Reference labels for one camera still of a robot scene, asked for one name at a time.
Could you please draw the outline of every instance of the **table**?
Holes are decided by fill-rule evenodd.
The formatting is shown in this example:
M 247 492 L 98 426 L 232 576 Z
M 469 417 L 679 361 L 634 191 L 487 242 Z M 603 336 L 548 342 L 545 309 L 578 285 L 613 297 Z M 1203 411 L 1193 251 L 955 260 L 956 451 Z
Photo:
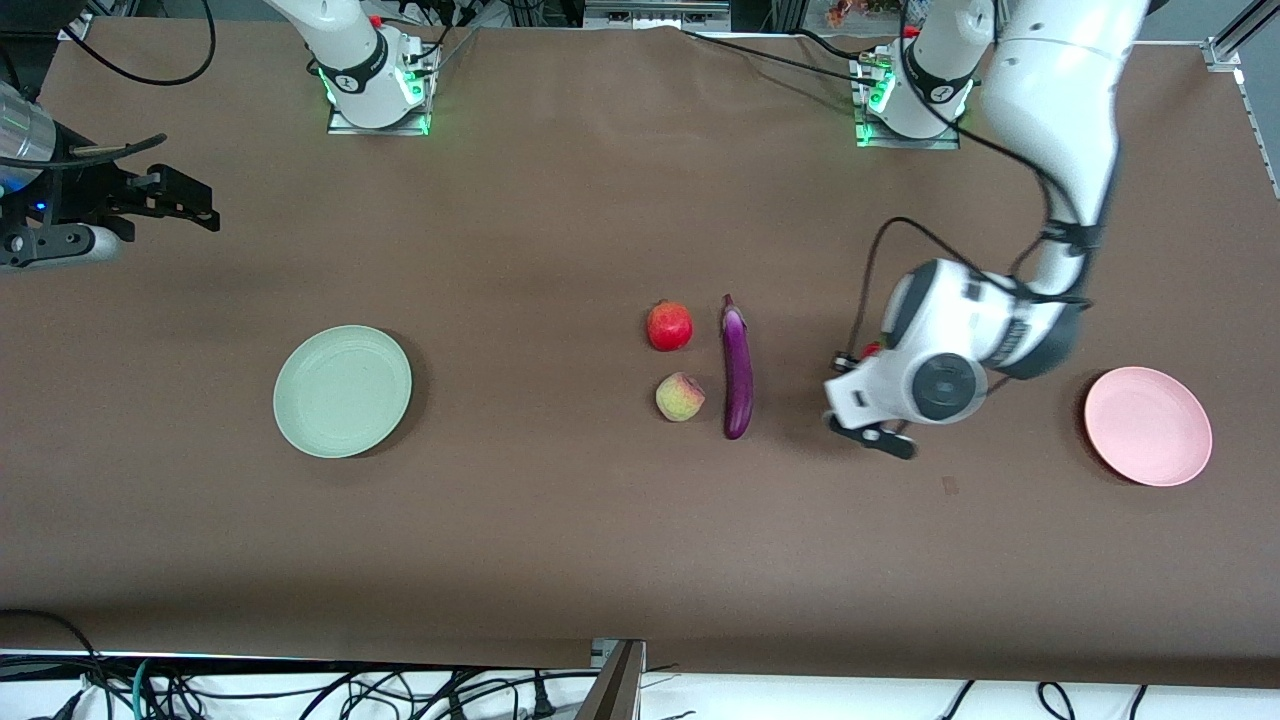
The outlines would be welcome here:
M 113 20 L 91 42 L 164 77 L 204 32 Z M 1233 78 L 1194 47 L 1137 47 L 1121 83 L 1078 352 L 918 429 L 910 462 L 819 420 L 867 245 L 910 214 L 1004 266 L 1041 219 L 1018 165 L 858 149 L 847 83 L 669 29 L 484 31 L 426 138 L 325 136 L 306 60 L 275 23 L 220 23 L 175 88 L 59 50 L 54 115 L 101 142 L 168 132 L 127 167 L 212 186 L 223 231 L 143 219 L 120 261 L 0 282 L 8 605 L 141 651 L 582 665 L 588 638 L 636 635 L 684 670 L 1280 678 L 1276 202 Z M 933 256 L 893 231 L 870 315 Z M 739 442 L 724 292 L 758 373 Z M 664 297 L 695 316 L 677 354 L 644 341 Z M 385 445 L 317 460 L 271 388 L 344 323 L 404 345 L 415 397 Z M 1084 451 L 1082 391 L 1130 364 L 1204 402 L 1196 482 L 1134 487 Z M 684 425 L 650 400 L 676 370 L 708 389 Z

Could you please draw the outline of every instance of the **mounting plate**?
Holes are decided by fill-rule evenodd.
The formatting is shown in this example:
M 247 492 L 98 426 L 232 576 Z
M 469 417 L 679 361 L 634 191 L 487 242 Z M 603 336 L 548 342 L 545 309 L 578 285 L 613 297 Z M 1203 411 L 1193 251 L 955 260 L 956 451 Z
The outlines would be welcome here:
M 436 47 L 421 60 L 421 70 L 426 70 L 426 74 L 421 79 L 411 82 L 411 87 L 421 88 L 422 102 L 410 110 L 398 122 L 384 128 L 362 128 L 360 126 L 353 126 L 347 120 L 347 118 L 342 117 L 342 113 L 338 111 L 330 99 L 329 126 L 326 132 L 329 135 L 387 135 L 394 137 L 429 135 L 431 132 L 431 106 L 435 104 L 435 85 L 440 74 L 439 67 L 440 49 Z
M 854 131 L 858 133 L 858 146 L 905 147 L 908 150 L 959 149 L 960 136 L 951 128 L 946 128 L 942 135 L 936 137 L 918 140 L 893 132 L 879 115 L 870 111 L 872 105 L 883 105 L 896 86 L 892 72 L 893 61 L 888 53 L 890 47 L 881 45 L 873 51 L 863 53 L 856 60 L 849 61 L 849 74 L 855 78 L 874 79 L 883 86 L 867 87 L 856 82 L 849 83 L 854 92 Z M 910 88 L 899 88 L 899 92 L 910 92 Z

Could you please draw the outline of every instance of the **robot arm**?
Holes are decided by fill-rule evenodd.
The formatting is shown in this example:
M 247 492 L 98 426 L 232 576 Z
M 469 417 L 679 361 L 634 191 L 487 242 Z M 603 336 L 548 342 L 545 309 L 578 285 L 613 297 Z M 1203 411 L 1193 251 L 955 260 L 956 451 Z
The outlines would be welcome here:
M 1023 284 L 979 275 L 952 260 L 932 260 L 902 278 L 879 352 L 837 357 L 844 374 L 826 383 L 831 429 L 910 457 L 911 441 L 884 421 L 956 423 L 982 405 L 986 370 L 1027 379 L 1070 355 L 1119 159 L 1115 86 L 1146 10 L 1146 0 L 1018 3 L 983 85 L 983 109 L 1006 147 L 1056 181 L 1046 187 L 1036 278 Z M 920 36 L 902 53 L 893 49 L 897 82 L 916 88 L 890 95 L 878 111 L 886 124 L 928 137 L 920 133 L 945 126 L 924 102 L 948 119 L 959 114 L 989 40 L 991 13 L 987 0 L 933 4 Z
M 329 100 L 351 124 L 383 128 L 425 101 L 422 41 L 371 20 L 358 0 L 264 0 L 302 35 Z

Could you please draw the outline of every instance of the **eggplant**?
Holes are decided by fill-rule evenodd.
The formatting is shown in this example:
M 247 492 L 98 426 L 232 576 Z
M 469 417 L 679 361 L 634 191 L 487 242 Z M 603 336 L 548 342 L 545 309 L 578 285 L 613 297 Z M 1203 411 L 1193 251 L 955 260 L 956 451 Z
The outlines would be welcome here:
M 721 314 L 721 334 L 724 342 L 724 437 L 737 439 L 751 423 L 755 380 L 751 375 L 751 351 L 746 345 L 746 322 L 728 295 Z

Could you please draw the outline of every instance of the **pale green plate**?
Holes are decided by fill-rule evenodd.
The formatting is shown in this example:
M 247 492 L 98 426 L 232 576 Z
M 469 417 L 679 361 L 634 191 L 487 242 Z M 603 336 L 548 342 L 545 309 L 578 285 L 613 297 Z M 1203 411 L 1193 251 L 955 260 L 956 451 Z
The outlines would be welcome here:
M 408 357 L 387 333 L 340 325 L 311 336 L 275 378 L 275 424 L 316 457 L 358 455 L 396 429 L 413 389 Z

